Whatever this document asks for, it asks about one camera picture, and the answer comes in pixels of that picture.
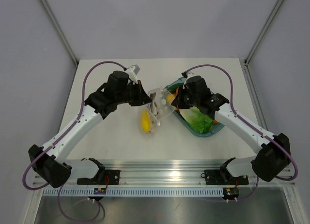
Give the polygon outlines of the clear dotted zip bag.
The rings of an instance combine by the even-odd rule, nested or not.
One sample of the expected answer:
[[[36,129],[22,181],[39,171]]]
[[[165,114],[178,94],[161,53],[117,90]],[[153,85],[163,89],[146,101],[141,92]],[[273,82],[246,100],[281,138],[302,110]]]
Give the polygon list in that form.
[[[150,111],[150,103],[145,106],[143,109],[147,109],[150,120],[151,120],[151,131],[149,133],[154,132],[160,125],[164,118],[172,114],[175,108],[167,103],[166,97],[168,94],[171,94],[168,90],[163,87],[159,87],[148,92],[150,96],[151,93],[156,92],[155,102],[157,105],[158,115],[155,117]]]

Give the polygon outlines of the grey toy fish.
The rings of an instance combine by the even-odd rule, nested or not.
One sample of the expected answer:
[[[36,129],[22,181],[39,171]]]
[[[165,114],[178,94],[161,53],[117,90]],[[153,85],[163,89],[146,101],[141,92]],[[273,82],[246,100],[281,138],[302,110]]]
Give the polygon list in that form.
[[[155,102],[156,92],[151,93],[150,94],[150,98],[152,100],[151,103],[150,103],[150,111],[156,117],[158,115],[157,105],[156,105],[156,102]]]

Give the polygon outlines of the yellow bell pepper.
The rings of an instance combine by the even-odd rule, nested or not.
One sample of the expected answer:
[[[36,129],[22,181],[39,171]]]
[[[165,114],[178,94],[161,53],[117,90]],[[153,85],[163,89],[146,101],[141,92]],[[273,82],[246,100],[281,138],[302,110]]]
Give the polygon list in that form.
[[[152,125],[151,125],[151,120],[150,120],[147,109],[143,109],[141,111],[139,120],[140,120],[139,123],[140,123],[141,130],[144,133],[149,133],[151,131]]]

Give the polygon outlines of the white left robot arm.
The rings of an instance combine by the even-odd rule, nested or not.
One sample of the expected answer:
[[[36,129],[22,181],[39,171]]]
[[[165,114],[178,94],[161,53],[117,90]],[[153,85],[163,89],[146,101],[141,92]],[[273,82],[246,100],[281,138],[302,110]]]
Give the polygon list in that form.
[[[72,167],[65,163],[67,156],[93,127],[118,105],[142,106],[151,102],[137,78],[138,72],[138,66],[133,65],[111,73],[106,83],[82,100],[80,112],[65,128],[41,147],[30,147],[30,168],[53,188],[63,186],[72,173]]]

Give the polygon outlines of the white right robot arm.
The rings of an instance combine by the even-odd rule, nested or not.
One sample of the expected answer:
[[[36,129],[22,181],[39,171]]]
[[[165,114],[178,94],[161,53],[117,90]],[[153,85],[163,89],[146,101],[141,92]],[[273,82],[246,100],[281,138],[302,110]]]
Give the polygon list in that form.
[[[179,110],[196,107],[233,131],[255,153],[253,157],[227,160],[220,167],[220,179],[224,183],[232,183],[243,175],[255,175],[270,182],[291,162],[286,135],[275,135],[238,114],[233,110],[232,103],[223,95],[212,93],[199,75],[187,78],[184,84],[178,86],[171,104]]]

